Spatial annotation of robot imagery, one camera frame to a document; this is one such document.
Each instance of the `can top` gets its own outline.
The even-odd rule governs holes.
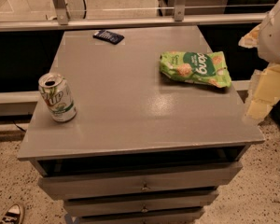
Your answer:
[[[63,81],[63,76],[58,73],[47,73],[38,80],[38,84],[43,88],[58,86]]]

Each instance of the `desk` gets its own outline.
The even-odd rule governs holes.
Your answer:
[[[18,158],[81,223],[193,221],[263,135],[242,123],[233,87],[160,74],[163,51],[211,51],[196,26],[116,32],[125,36],[116,46],[94,31],[64,33],[51,71],[67,78],[77,116],[56,123],[40,100]]]

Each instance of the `sneaker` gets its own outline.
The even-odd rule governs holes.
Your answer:
[[[0,224],[22,224],[24,219],[24,208],[19,204],[14,204],[5,213]]]

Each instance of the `soda can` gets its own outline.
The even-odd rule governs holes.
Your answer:
[[[76,115],[74,100],[62,75],[45,74],[38,80],[38,89],[55,121],[67,122]]]

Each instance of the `terrazzo floor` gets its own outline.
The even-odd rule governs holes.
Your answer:
[[[29,120],[15,120],[24,130]],[[268,117],[260,125],[266,141],[241,158],[244,168],[195,224],[280,224],[280,127]],[[61,201],[53,201],[37,185],[38,172],[18,161],[24,131],[13,122],[0,123],[0,219],[14,203],[25,207],[23,224],[65,224]]]

